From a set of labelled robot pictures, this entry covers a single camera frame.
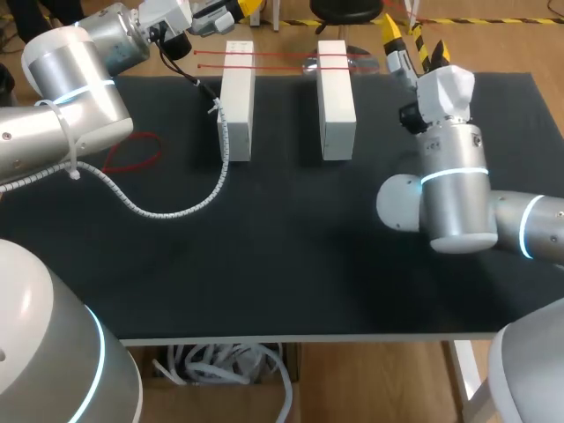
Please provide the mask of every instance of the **table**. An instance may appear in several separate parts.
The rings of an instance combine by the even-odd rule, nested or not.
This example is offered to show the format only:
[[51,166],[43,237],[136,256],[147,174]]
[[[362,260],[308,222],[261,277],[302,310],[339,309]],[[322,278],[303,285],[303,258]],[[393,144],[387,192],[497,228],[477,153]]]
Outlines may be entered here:
[[[182,78],[116,84],[136,130],[164,139],[154,167],[116,183],[156,212],[207,196],[220,167],[208,102]],[[0,237],[34,252],[126,345],[485,338],[564,296],[549,264],[438,255],[425,235],[383,226],[379,187],[419,168],[397,121],[412,98],[389,76],[355,76],[352,89],[351,161],[321,161],[313,78],[257,78],[252,161],[231,166],[208,208],[147,220],[89,174],[60,173],[3,199]],[[494,189],[564,197],[564,144],[531,76],[478,74],[471,109]],[[152,148],[131,141],[121,160]]]

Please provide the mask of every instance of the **metal leg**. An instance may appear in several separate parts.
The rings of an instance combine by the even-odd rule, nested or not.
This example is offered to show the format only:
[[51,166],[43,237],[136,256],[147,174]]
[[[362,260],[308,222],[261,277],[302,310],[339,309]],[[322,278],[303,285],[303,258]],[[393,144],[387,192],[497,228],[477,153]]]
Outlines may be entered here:
[[487,423],[495,414],[495,405],[487,379],[462,409],[464,423]]
[[407,12],[407,18],[409,19],[409,33],[412,33],[412,28],[417,21],[417,15],[419,13],[419,5],[420,0],[413,0],[413,4],[411,0],[404,0],[405,1],[405,11]]
[[415,25],[415,21],[417,20],[417,15],[419,13],[419,1],[420,0],[413,0],[413,7],[409,17],[409,27],[410,30]]
[[280,26],[280,0],[274,0],[272,3],[272,25],[274,31],[278,32]]
[[250,25],[251,26],[260,26],[261,25],[261,10],[258,8],[255,13],[250,15]]
[[494,401],[487,380],[482,383],[479,377],[471,341],[450,341],[449,349],[462,399],[463,422],[487,423],[495,414]]

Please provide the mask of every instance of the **black stool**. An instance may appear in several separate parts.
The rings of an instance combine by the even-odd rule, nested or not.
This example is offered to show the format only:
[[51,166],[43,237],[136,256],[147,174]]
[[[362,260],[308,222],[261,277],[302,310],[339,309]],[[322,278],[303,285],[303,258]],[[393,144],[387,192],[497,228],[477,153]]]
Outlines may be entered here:
[[[349,46],[347,36],[349,25],[366,24],[382,13],[384,7],[382,0],[309,0],[309,7],[323,22],[315,33],[321,33],[327,25],[337,25],[339,26],[338,38],[347,44],[346,53],[366,55],[366,57],[348,57],[350,68],[361,68],[358,70],[361,73],[378,72],[379,66],[375,57],[363,48]],[[303,64],[304,73],[312,73],[316,68],[317,57],[309,57]]]

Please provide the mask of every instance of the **cable tie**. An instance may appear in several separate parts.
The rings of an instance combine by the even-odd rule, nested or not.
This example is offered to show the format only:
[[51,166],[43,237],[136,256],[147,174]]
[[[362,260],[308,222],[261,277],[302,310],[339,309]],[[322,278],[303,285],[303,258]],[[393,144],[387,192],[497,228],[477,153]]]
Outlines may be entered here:
[[71,127],[67,122],[66,118],[64,117],[61,109],[51,100],[39,100],[35,103],[35,106],[40,106],[41,104],[46,104],[55,112],[55,116],[59,121],[59,125],[61,125],[61,129],[63,130],[63,134],[67,137],[67,141],[69,142],[69,156],[70,156],[70,167],[67,170],[69,173],[69,177],[73,181],[77,181],[80,179],[80,172],[77,168],[77,146],[76,140],[74,139],[74,135],[72,134]]

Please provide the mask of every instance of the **white cable coil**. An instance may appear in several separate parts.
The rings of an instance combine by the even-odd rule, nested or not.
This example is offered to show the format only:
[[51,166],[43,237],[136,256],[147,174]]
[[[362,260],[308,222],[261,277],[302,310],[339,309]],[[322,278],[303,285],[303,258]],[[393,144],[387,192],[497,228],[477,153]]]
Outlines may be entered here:
[[[196,356],[202,350],[202,358],[196,360]],[[248,385],[255,383],[261,374],[261,370],[266,365],[266,358],[272,359],[275,366],[270,373],[280,370],[286,397],[280,410],[277,423],[286,421],[290,409],[292,408],[293,389],[290,375],[282,360],[282,345],[278,344],[278,353],[260,344],[199,344],[194,345],[182,360],[184,345],[170,345],[167,348],[167,367],[162,366],[158,361],[153,360],[152,364],[168,379],[176,385],[205,385],[205,384],[241,384]],[[234,370],[234,365],[241,359],[253,360],[252,366],[245,366],[238,374]],[[189,378],[182,379],[178,375],[179,369]]]
[[[134,205],[133,202],[131,200],[129,200],[128,197],[123,193],[123,191],[110,178],[108,178],[105,174],[103,174],[96,167],[89,165],[88,163],[85,163],[83,161],[77,162],[76,167],[84,169],[84,170],[90,172],[91,174],[97,176],[112,191],[114,191],[114,193],[117,195],[117,197],[120,200],[122,200],[122,202],[132,212],[138,214],[139,216],[143,216],[144,218],[148,218],[148,219],[178,219],[178,218],[182,218],[184,216],[188,216],[189,214],[192,214],[193,212],[197,212],[198,210],[203,209],[206,205],[211,203],[212,200],[218,195],[219,191],[223,187],[223,183],[225,182],[225,179],[227,177],[227,169],[229,168],[229,133],[228,133],[228,130],[227,130],[226,116],[225,116],[225,113],[223,111],[223,107],[221,106],[221,102],[219,101],[219,99],[216,98],[216,99],[213,100],[213,102],[215,103],[215,106],[218,109],[219,118],[221,120],[221,132],[222,132],[222,137],[223,137],[223,158],[222,158],[223,164],[221,165],[221,172],[219,174],[218,182],[217,182],[215,188],[213,189],[213,191],[211,192],[211,194],[206,199],[204,199],[202,202],[190,207],[189,209],[186,209],[186,210],[183,210],[183,211],[170,212],[170,213],[154,213],[154,212],[151,212],[151,211],[145,211],[145,210],[141,209],[140,207],[137,207],[136,205]],[[65,131],[65,135],[67,137],[71,136],[69,131]],[[29,175],[29,176],[27,176],[23,179],[20,179],[18,181],[9,182],[9,183],[6,183],[4,185],[0,185],[0,194],[2,194],[4,192],[13,191],[13,190],[21,188],[21,187],[25,187],[26,185],[37,182],[37,181],[45,178],[46,176],[49,176],[51,174],[54,174],[55,172],[58,172],[59,170],[63,170],[63,169],[72,170],[72,168],[73,168],[73,163],[71,163],[70,161],[66,161],[64,163],[59,163],[59,164],[54,165],[52,167],[47,167],[47,168],[41,170],[40,172],[38,172],[36,174],[31,174],[31,175]]]

